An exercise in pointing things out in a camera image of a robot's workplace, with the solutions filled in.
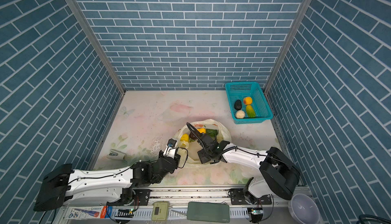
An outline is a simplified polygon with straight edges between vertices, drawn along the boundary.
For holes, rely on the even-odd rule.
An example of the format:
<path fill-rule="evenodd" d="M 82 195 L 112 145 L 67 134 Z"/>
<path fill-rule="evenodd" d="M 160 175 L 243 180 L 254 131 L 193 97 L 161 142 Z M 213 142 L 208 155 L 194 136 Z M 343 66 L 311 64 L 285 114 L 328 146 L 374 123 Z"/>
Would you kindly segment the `green round lime fruit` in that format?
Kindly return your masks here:
<path fill-rule="evenodd" d="M 217 138 L 219 131 L 215 129 L 206 129 L 206 134 L 209 135 L 211 138 Z"/>

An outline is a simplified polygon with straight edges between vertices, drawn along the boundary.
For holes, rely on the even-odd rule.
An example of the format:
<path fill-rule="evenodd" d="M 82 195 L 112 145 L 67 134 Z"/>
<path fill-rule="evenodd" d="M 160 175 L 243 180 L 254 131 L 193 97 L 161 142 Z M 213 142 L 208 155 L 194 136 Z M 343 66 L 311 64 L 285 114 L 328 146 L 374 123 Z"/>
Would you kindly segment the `yellow round fruit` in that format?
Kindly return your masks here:
<path fill-rule="evenodd" d="M 206 133 L 206 129 L 205 129 L 205 128 L 199 128 L 198 131 L 199 131 L 200 133 L 204 133 L 204 134 Z"/>

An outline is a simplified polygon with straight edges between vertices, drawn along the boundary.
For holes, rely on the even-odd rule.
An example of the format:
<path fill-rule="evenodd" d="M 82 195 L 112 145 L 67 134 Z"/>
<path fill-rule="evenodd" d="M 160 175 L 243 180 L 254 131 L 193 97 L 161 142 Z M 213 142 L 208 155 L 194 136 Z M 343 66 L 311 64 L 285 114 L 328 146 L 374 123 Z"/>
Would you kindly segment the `dark brown fruit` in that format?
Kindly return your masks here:
<path fill-rule="evenodd" d="M 189 135 L 189 138 L 191 138 L 193 141 L 197 140 L 197 137 L 193 133 Z"/>

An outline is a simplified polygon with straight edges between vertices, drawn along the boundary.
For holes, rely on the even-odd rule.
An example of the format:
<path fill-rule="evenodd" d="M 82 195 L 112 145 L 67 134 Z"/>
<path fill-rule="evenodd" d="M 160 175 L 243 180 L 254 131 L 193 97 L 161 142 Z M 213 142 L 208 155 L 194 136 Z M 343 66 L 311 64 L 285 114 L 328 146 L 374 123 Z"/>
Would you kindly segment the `yellow translucent plastic bag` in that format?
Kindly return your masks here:
<path fill-rule="evenodd" d="M 228 129 L 220 122 L 213 120 L 213 119 L 207 119 L 204 121 L 198 121 L 198 122 L 191 122 L 187 123 L 183 128 L 178 130 L 176 134 L 174 135 L 174 139 L 177 141 L 176 146 L 180 148 L 186 148 L 189 152 L 190 157 L 190 163 L 191 164 L 198 164 L 201 165 L 201 162 L 199 160 L 197 152 L 202 149 L 202 147 L 199 145 L 198 140 L 200 140 L 202 133 L 198 131 L 199 128 L 205 128 L 205 129 L 215 129 L 219 131 L 219 134 L 217 136 L 217 142 L 221 142 L 222 140 L 229 141 L 231 144 L 232 137 L 231 133 L 228 131 Z M 193 133 L 197 140 L 193 141 L 191 138 L 189 138 L 189 142 L 181 141 L 180 138 L 183 134 L 190 135 Z"/>

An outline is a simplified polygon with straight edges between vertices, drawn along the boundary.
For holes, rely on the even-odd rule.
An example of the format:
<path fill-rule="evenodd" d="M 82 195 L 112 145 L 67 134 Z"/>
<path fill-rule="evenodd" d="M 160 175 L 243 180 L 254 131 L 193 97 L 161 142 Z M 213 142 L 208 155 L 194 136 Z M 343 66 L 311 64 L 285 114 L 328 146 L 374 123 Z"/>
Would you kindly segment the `beige pear fruit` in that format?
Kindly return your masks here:
<path fill-rule="evenodd" d="M 244 119 L 245 118 L 245 112 L 243 110 L 238 110 L 235 114 L 235 118 L 237 119 Z"/>

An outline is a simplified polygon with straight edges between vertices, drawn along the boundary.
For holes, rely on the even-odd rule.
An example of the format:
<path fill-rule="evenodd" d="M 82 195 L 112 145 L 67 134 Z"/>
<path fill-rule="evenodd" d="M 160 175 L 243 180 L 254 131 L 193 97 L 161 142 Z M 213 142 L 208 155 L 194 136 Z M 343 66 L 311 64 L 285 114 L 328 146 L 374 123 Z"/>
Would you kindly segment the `black fruit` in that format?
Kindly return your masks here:
<path fill-rule="evenodd" d="M 235 101 L 234 109 L 237 110 L 237 111 L 242 110 L 242 102 L 241 102 L 241 100 L 236 100 Z"/>

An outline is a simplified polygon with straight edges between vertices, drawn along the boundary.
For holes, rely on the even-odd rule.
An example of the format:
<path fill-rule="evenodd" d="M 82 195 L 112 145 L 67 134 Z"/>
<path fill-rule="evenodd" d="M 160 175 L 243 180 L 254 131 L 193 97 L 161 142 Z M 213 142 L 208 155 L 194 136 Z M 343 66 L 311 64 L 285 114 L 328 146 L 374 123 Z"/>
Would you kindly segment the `yellow lemon fruit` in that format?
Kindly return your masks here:
<path fill-rule="evenodd" d="M 243 104 L 245 106 L 249 106 L 249 105 L 252 105 L 253 104 L 253 99 L 251 97 L 245 97 L 243 99 Z"/>

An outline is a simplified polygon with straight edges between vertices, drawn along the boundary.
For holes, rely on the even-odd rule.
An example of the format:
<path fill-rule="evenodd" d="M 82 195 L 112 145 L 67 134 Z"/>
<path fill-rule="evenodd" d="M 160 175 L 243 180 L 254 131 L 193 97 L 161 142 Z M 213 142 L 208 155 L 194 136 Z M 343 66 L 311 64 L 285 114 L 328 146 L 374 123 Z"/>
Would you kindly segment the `orange fruit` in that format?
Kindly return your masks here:
<path fill-rule="evenodd" d="M 186 141 L 189 142 L 189 135 L 188 134 L 183 134 L 180 138 L 181 141 Z"/>

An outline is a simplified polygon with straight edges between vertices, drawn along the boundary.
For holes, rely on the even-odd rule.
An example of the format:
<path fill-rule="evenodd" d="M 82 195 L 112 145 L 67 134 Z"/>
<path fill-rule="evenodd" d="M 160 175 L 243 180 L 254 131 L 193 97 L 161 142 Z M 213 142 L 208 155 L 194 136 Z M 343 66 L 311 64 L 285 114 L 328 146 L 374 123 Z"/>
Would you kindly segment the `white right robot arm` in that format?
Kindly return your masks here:
<path fill-rule="evenodd" d="M 250 177 L 244 194 L 254 198 L 274 193 L 284 200 L 291 200 L 300 181 L 300 169 L 278 148 L 257 151 L 236 146 L 226 140 L 196 132 L 192 135 L 202 147 L 198 157 L 205 163 L 234 163 L 257 170 L 261 177 Z"/>

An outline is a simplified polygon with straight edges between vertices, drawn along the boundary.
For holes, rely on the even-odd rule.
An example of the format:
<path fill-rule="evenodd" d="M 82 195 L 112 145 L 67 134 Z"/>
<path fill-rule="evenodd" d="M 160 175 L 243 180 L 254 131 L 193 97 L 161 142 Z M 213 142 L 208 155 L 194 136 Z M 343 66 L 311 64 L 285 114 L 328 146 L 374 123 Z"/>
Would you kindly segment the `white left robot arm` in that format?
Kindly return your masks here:
<path fill-rule="evenodd" d="M 140 161 L 114 170 L 75 170 L 64 164 L 43 178 L 35 212 L 60 208 L 63 205 L 124 206 L 135 204 L 135 190 L 159 184 L 167 174 L 179 168 L 181 156 L 176 149 L 160 152 L 157 160 Z"/>

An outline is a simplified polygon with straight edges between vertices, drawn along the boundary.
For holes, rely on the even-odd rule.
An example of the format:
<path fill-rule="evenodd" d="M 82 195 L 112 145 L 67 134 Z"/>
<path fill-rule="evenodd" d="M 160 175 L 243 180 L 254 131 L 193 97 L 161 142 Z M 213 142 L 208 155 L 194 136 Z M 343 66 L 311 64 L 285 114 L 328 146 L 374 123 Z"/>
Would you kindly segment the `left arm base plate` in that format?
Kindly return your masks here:
<path fill-rule="evenodd" d="M 131 189 L 122 190 L 120 198 L 116 201 L 107 202 L 107 206 L 147 206 L 151 190 L 149 189 Z"/>

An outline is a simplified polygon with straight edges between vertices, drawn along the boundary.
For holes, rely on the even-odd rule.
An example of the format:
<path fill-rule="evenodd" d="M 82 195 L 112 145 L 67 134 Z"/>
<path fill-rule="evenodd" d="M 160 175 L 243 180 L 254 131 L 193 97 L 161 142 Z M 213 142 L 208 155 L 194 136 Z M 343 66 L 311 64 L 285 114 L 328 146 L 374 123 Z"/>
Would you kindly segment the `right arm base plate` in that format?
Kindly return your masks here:
<path fill-rule="evenodd" d="M 248 191 L 242 188 L 231 188 L 228 190 L 228 196 L 232 205 L 271 205 L 272 200 L 270 195 L 264 195 L 260 198 L 256 198 Z"/>

